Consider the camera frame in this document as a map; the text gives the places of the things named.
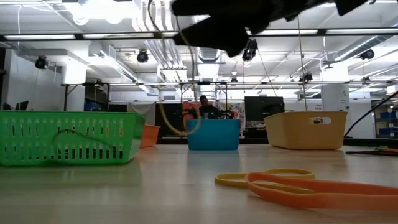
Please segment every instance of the green plastic basket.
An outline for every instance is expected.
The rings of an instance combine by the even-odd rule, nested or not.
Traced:
[[[123,164],[139,150],[138,113],[0,111],[0,164]]]

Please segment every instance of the table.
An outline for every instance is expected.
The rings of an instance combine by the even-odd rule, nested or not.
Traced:
[[[123,166],[0,167],[0,219],[13,224],[398,222],[391,212],[289,208],[214,184],[220,173],[278,167],[309,169],[318,179],[398,187],[395,157],[267,145],[228,152],[164,145],[142,149]]]

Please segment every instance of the person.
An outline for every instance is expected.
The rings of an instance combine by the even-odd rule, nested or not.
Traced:
[[[221,116],[221,111],[209,104],[206,96],[201,96],[199,100],[201,103],[199,112],[203,119],[218,119]]]

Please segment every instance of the orange basket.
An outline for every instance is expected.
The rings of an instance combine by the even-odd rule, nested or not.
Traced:
[[[155,146],[159,134],[159,126],[145,125],[142,135],[140,149]]]
[[[286,149],[339,149],[346,111],[285,112],[264,118],[270,145]]]

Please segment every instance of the blue storage bin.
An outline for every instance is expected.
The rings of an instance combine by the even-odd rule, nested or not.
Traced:
[[[398,128],[380,128],[379,134],[390,135],[390,133],[398,133]]]
[[[391,113],[388,113],[388,112],[384,112],[384,113],[380,113],[380,118],[382,118],[382,119],[397,119],[397,112],[391,112]]]
[[[198,120],[187,120],[187,131],[197,125]],[[203,119],[200,128],[188,135],[189,150],[237,150],[240,119]]]

